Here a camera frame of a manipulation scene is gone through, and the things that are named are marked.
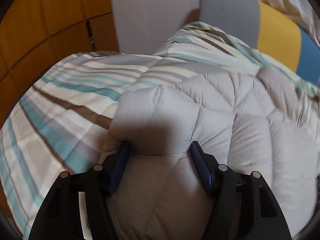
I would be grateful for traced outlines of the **white puffer down jacket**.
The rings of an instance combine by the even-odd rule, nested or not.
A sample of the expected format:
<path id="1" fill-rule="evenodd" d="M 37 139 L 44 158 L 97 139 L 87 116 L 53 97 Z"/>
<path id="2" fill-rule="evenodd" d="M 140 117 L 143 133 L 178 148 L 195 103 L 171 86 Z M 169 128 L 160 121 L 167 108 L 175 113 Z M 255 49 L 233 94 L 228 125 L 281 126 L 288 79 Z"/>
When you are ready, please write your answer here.
<path id="1" fill-rule="evenodd" d="M 105 153 L 131 142 L 119 189 L 108 200 L 120 239 L 200 239 L 212 202 L 188 152 L 193 141 L 232 170 L 259 171 L 297 237 L 316 206 L 319 116 L 274 69 L 256 76 L 214 69 L 178 85 L 129 90 Z"/>

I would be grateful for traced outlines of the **striped bed comforter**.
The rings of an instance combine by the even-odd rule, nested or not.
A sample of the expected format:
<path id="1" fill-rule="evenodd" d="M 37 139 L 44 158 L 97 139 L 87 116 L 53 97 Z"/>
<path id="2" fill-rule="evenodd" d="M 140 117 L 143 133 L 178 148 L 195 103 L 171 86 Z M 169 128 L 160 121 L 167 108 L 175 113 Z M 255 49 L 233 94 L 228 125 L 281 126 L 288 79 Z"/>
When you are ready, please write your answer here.
<path id="1" fill-rule="evenodd" d="M 202 22 L 185 25 L 153 55 L 89 53 L 62 59 L 28 89 L 1 128 L 5 215 L 27 239 L 58 173 L 84 172 L 109 154 L 106 137 L 127 91 L 178 85 L 216 68 L 256 76 L 264 67 L 288 79 L 319 116 L 315 85 Z"/>

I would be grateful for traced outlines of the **grey yellow blue headboard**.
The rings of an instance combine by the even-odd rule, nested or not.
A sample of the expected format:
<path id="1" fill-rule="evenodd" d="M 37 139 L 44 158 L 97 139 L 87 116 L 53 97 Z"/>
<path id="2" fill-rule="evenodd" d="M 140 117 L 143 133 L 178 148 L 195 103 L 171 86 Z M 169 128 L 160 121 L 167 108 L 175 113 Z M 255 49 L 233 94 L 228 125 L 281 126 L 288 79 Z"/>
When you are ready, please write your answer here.
<path id="1" fill-rule="evenodd" d="M 319 82 L 319 47 L 301 27 L 257 0 L 201 0 L 200 21 L 218 27 L 287 66 L 304 80 Z"/>

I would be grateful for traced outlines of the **orange wooden wardrobe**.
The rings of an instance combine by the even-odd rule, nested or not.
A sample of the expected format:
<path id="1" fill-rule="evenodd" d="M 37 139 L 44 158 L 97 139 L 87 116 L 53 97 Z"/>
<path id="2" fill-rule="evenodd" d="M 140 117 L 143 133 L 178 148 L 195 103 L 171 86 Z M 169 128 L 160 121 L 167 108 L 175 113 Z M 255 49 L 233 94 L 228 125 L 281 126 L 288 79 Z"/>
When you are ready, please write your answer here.
<path id="1" fill-rule="evenodd" d="M 111 0 L 1 0 L 1 120 L 61 59 L 118 49 Z"/>

